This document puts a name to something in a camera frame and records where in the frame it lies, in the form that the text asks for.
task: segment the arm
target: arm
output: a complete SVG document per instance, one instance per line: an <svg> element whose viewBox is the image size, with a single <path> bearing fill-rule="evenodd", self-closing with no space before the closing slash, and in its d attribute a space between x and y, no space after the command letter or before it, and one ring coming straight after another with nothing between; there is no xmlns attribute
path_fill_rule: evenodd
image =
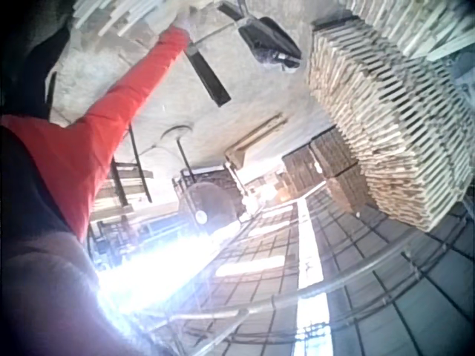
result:
<svg viewBox="0 0 475 356"><path fill-rule="evenodd" d="M88 126L94 153L101 165L110 165L132 118L188 43L189 35L186 31L170 27L147 56L71 126Z"/></svg>

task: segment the person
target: person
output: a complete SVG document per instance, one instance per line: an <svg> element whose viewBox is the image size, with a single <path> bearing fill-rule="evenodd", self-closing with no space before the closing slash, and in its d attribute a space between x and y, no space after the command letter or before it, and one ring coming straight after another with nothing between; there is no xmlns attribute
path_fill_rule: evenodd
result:
<svg viewBox="0 0 475 356"><path fill-rule="evenodd" d="M115 311L82 242L125 131L189 43L187 21L180 14L148 55L66 128L49 123L44 98L68 27L31 51L5 96L2 348L12 355L173 355Z"/></svg>

